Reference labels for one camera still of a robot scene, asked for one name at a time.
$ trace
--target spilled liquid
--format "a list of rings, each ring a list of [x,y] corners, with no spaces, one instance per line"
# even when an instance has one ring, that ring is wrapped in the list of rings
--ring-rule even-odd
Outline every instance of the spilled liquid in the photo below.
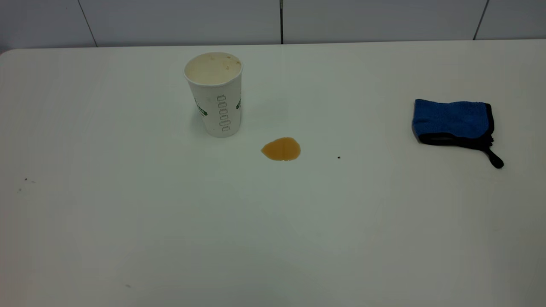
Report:
[[[262,148],[263,154],[275,161],[290,161],[299,157],[300,144],[293,138],[281,138],[272,141]]]

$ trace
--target white paper cup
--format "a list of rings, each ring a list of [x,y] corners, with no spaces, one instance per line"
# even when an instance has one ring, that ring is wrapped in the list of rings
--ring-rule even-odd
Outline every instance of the white paper cup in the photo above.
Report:
[[[184,68],[205,129],[213,137],[225,138],[239,130],[241,75],[241,61],[224,52],[199,55]]]

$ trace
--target cup rim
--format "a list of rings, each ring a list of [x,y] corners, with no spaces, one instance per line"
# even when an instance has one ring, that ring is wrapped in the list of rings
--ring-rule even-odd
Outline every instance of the cup rim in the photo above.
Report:
[[[188,67],[188,64],[189,64],[190,62],[192,62],[193,60],[195,60],[197,57],[200,57],[200,56],[202,56],[202,55],[207,55],[207,54],[226,54],[226,55],[233,56],[233,57],[237,58],[237,60],[239,60],[239,62],[241,63],[241,70],[239,71],[239,73],[238,73],[235,77],[229,79],[229,80],[226,81],[226,82],[218,83],[218,84],[203,84],[203,83],[198,83],[198,82],[195,82],[195,81],[193,81],[193,80],[190,80],[190,78],[188,78],[188,76],[186,75],[186,68]],[[205,53],[203,53],[203,54],[199,54],[199,55],[196,55],[196,56],[192,57],[192,59],[189,60],[189,61],[186,63],[186,65],[184,66],[184,78],[186,78],[186,80],[187,80],[188,82],[190,82],[191,84],[194,84],[194,85],[197,85],[197,86],[200,86],[200,87],[221,87],[221,86],[224,86],[224,85],[228,85],[228,84],[230,84],[231,82],[233,82],[235,79],[237,79],[237,78],[242,74],[242,69],[243,69],[243,64],[242,64],[241,59],[240,59],[238,56],[235,56],[235,55],[229,54],[229,53],[227,53],[227,52],[223,52],[223,51],[205,52]]]

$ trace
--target cleaning mitt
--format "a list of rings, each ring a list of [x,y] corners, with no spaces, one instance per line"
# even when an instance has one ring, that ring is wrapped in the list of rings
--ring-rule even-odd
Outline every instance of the cleaning mitt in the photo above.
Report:
[[[488,103],[436,103],[416,99],[412,125],[419,141],[424,144],[481,150],[489,156],[494,167],[504,166],[504,162],[489,148],[493,143],[491,134],[495,125]]]

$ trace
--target table surface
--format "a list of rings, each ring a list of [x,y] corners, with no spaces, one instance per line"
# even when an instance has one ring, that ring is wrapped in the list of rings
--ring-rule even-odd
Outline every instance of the table surface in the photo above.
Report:
[[[208,51],[245,64],[225,139]],[[543,306],[545,80],[546,40],[9,51],[0,305]],[[490,103],[505,167],[419,144],[416,98]]]

